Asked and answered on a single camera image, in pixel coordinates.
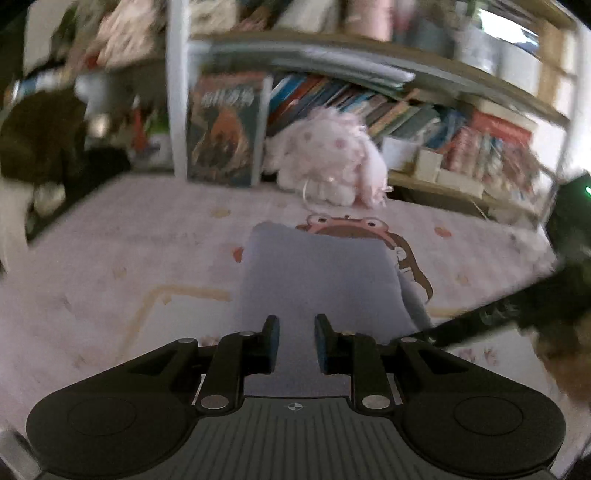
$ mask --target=pink plush toy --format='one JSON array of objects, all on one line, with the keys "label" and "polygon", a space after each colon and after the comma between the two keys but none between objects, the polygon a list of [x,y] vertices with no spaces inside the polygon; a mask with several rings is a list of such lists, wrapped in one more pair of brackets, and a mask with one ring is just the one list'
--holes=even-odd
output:
[{"label": "pink plush toy", "polygon": [[264,170],[277,172],[280,188],[334,205],[359,198],[374,207],[389,191],[388,169],[365,126],[335,108],[313,109],[267,139]]}]

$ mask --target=metal screw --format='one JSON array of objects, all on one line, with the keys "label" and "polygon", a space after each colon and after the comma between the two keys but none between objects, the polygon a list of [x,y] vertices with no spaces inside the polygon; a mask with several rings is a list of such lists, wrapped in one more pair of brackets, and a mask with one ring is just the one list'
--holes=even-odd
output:
[{"label": "metal screw", "polygon": [[230,401],[223,395],[208,395],[201,399],[201,406],[208,410],[221,410],[226,408]]},{"label": "metal screw", "polygon": [[383,395],[368,395],[361,403],[370,410],[383,410],[390,406],[390,399]]}]

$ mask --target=white box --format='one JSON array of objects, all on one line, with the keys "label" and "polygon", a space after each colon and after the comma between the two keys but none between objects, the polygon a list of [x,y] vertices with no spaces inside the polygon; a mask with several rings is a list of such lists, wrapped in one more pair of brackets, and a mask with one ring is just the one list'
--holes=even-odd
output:
[{"label": "white box", "polygon": [[389,170],[409,171],[418,149],[416,142],[393,137],[382,140],[382,157]]},{"label": "white box", "polygon": [[442,160],[443,155],[440,153],[422,148],[418,152],[413,176],[417,180],[435,183],[437,180],[437,175],[439,174],[439,167],[441,166]]},{"label": "white box", "polygon": [[484,186],[479,181],[448,170],[439,171],[437,183],[478,198],[482,198],[482,192],[484,191]]},{"label": "white box", "polygon": [[540,83],[542,63],[531,53],[512,43],[501,42],[499,78],[535,95]]}]

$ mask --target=brown fur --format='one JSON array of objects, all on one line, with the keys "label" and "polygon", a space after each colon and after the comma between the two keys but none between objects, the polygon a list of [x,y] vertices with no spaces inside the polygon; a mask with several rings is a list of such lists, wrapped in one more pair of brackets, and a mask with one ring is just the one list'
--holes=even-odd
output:
[{"label": "brown fur", "polygon": [[14,106],[0,131],[0,173],[33,185],[62,184],[82,168],[76,155],[86,104],[73,89],[37,92]]}]

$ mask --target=stack of books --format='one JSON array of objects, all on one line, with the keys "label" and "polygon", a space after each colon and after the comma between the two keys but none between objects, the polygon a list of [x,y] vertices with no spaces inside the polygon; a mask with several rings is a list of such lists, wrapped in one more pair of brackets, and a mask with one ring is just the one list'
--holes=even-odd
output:
[{"label": "stack of books", "polygon": [[334,107],[354,113],[367,125],[376,143],[383,137],[430,137],[429,129],[440,122],[429,103],[417,105],[421,90],[400,90],[387,97],[358,85],[319,75],[290,73],[280,78],[271,93],[267,135],[273,137],[316,107]]}]

